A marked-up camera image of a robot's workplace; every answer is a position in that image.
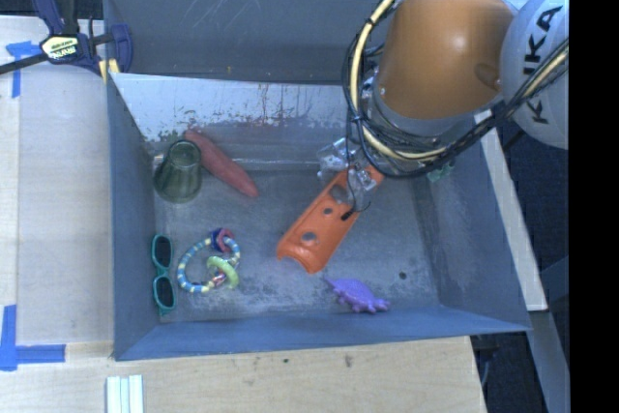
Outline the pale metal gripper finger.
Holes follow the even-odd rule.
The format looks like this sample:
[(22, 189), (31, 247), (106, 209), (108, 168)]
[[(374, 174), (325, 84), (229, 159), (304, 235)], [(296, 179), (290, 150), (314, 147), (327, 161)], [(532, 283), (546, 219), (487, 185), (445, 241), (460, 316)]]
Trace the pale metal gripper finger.
[(360, 209), (362, 206), (362, 183), (356, 169), (347, 169), (345, 172), (346, 200), (351, 209)]
[(373, 192), (379, 185), (379, 172), (372, 166), (360, 167), (357, 171), (360, 189), (364, 193)]

